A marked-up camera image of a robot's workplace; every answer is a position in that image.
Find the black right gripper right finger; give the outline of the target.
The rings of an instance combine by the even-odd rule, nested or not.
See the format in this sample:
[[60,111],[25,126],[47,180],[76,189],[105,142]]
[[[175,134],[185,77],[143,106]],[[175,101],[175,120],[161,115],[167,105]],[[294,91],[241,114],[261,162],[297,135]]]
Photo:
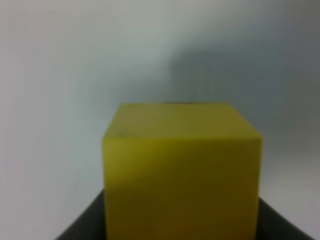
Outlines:
[[257,240],[314,240],[281,214],[275,211],[261,197],[258,205],[256,228]]

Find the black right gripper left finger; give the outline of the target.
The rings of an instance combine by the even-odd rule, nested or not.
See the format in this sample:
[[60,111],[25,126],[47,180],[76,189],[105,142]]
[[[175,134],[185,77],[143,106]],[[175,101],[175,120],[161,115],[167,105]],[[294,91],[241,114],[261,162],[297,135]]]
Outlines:
[[89,207],[57,240],[106,240],[105,200],[102,190]]

